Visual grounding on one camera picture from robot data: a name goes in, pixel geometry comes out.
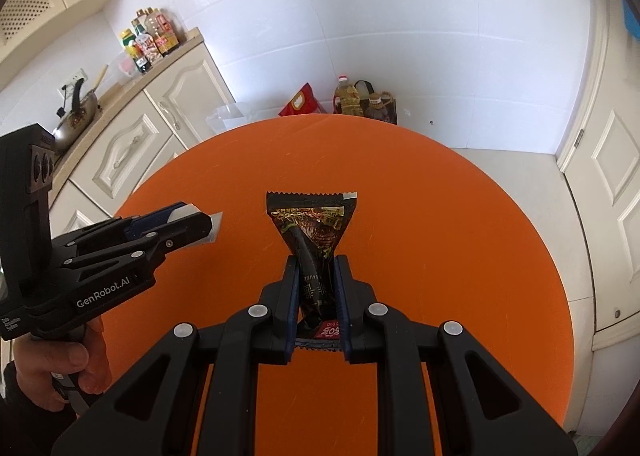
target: finger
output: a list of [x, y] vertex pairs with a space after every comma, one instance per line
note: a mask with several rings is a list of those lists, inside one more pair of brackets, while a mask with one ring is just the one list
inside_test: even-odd
[[33, 340], [25, 335], [14, 343], [15, 368], [24, 375], [78, 373], [87, 366], [89, 353], [76, 342]]
[[104, 331], [102, 316], [98, 315], [98, 317], [96, 317], [95, 319], [91, 319], [91, 321], [87, 323], [87, 326], [95, 332], [102, 333]]
[[84, 336], [84, 346], [89, 353], [89, 363], [80, 373], [78, 384], [84, 392], [103, 392], [111, 384], [111, 370], [104, 338], [100, 333], [89, 329]]
[[49, 373], [28, 376], [17, 373], [16, 380], [24, 396], [36, 406], [52, 412], [64, 409], [65, 401], [51, 386], [51, 375]]

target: white wall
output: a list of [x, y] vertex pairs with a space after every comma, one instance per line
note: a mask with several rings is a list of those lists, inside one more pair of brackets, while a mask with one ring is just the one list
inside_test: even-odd
[[0, 92], [0, 135], [33, 123], [53, 131], [60, 122], [56, 110], [62, 105], [58, 88], [80, 68], [93, 82], [120, 50], [102, 13], [56, 39]]
[[555, 153], [586, 56], [589, 0], [112, 0], [198, 26], [238, 101], [284, 105], [337, 74], [398, 96], [401, 124], [447, 146]]

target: clear plastic container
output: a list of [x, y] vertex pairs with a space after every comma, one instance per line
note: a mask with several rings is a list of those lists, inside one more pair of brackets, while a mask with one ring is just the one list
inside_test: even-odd
[[216, 108], [205, 121], [216, 135], [252, 122], [273, 119], [281, 108], [265, 109], [264, 105], [249, 102], [234, 102]]

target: condiment bottle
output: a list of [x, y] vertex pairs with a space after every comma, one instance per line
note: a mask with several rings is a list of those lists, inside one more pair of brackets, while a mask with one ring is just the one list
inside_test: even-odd
[[364, 112], [365, 116], [382, 122], [391, 122], [382, 97], [378, 93], [369, 94], [369, 107]]
[[131, 59], [133, 59], [133, 62], [136, 63], [138, 70], [140, 70], [142, 74], [146, 74], [146, 72], [148, 72], [151, 68], [151, 63], [145, 57], [145, 54], [143, 54], [140, 45], [138, 45], [138, 43], [136, 42], [136, 37], [133, 35], [133, 32], [131, 32], [130, 29], [123, 30], [120, 33], [120, 37], [122, 39], [122, 45], [124, 46], [124, 49], [129, 54]]
[[145, 57], [151, 61], [151, 64], [160, 61], [160, 59], [162, 59], [162, 54], [158, 51], [158, 47], [156, 46], [156, 43], [154, 43], [154, 39], [145, 32], [145, 27], [142, 26], [137, 18], [134, 19], [131, 24], [133, 25], [133, 29], [136, 33], [136, 43], [140, 45]]
[[162, 18], [159, 18], [159, 15], [160, 13], [151, 7], [146, 10], [146, 31], [151, 34], [160, 53], [163, 56], [167, 56], [178, 48], [180, 43], [178, 43], [178, 38], [175, 36], [175, 32], [171, 29], [171, 26], [169, 26], [170, 30], [162, 26]]
[[349, 78], [346, 75], [338, 77], [338, 88], [335, 89], [334, 101], [337, 98], [340, 99], [340, 108], [343, 115], [363, 116], [362, 108], [360, 107], [360, 94], [358, 94], [356, 87], [349, 83]]
[[138, 9], [136, 11], [136, 19], [142, 23], [143, 25], [145, 24], [145, 18], [146, 18], [146, 13], [144, 9]]
[[158, 21], [162, 25], [162, 28], [165, 32], [173, 32], [173, 34], [178, 37], [178, 34], [175, 33], [175, 29], [171, 23], [169, 23], [169, 19], [164, 15], [164, 13], [160, 9], [154, 9], [154, 12], [158, 13]]

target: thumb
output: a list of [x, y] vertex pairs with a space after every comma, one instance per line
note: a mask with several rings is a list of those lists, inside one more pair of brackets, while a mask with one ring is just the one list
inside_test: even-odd
[[76, 342], [27, 338], [15, 347], [14, 353], [16, 370], [24, 374], [53, 372], [69, 375], [84, 370], [89, 362], [86, 348]]

